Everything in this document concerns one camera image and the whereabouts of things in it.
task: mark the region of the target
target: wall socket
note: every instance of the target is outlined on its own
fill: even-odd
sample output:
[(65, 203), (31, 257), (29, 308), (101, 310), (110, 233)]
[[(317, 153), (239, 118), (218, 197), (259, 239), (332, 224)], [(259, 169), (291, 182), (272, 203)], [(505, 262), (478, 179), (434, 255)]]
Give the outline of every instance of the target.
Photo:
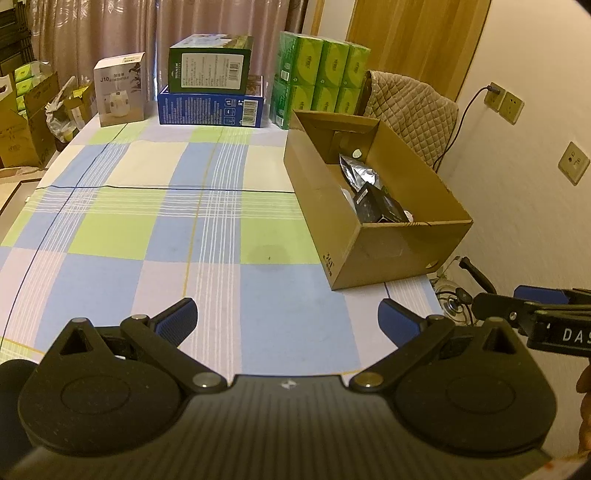
[(515, 125), (521, 115), (525, 102), (511, 92), (507, 92), (499, 108), (499, 115), (509, 123)]
[(491, 85), (493, 87), (497, 87), (501, 92), (500, 93), (487, 92), (486, 96), (484, 97), (484, 103), (485, 103), (485, 105), (488, 106), (488, 108), (491, 108), (495, 112), (498, 112), (499, 108), (501, 108), (501, 103), (503, 102), (503, 99), (505, 98), (505, 94), (507, 93), (507, 91), (503, 87), (497, 85), (494, 82), (491, 82)]
[(579, 183), (588, 166), (589, 158), (572, 142), (558, 162), (558, 168), (573, 185)]

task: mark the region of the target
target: silver foil bag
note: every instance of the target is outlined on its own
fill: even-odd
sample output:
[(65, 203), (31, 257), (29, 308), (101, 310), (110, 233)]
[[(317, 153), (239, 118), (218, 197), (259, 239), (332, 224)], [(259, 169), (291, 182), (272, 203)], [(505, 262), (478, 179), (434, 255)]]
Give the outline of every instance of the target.
[(340, 168), (354, 192), (360, 191), (366, 181), (379, 189), (382, 188), (378, 173), (365, 163), (346, 155), (340, 155)]

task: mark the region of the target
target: blue box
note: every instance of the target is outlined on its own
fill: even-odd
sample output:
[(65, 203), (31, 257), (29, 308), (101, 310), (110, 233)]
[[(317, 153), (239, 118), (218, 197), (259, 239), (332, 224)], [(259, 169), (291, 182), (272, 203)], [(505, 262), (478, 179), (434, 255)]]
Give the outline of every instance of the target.
[(158, 116), (161, 125), (260, 128), (264, 102), (262, 77), (249, 75), (246, 95), (170, 93), (167, 86), (158, 94)]

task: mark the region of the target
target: blue and green plaid tablecloth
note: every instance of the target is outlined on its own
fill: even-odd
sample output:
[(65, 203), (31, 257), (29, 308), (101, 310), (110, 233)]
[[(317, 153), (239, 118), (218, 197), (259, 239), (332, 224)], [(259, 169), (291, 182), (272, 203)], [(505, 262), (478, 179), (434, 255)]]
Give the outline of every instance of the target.
[[(332, 292), (283, 166), (287, 132), (99, 128), (57, 157), (0, 246), (0, 361), (38, 361), (66, 322), (118, 325), (195, 299), (185, 353), (228, 378), (354, 372), (395, 346), (384, 284)], [(388, 284), (439, 312), (426, 277)]]

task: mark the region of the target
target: white product box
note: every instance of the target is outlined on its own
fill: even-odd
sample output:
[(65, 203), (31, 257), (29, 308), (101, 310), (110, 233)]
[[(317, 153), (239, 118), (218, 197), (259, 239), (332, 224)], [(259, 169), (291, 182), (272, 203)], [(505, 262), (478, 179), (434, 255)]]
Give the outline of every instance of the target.
[(102, 127), (144, 119), (148, 97), (145, 56), (144, 52), (132, 53), (96, 64), (96, 105)]

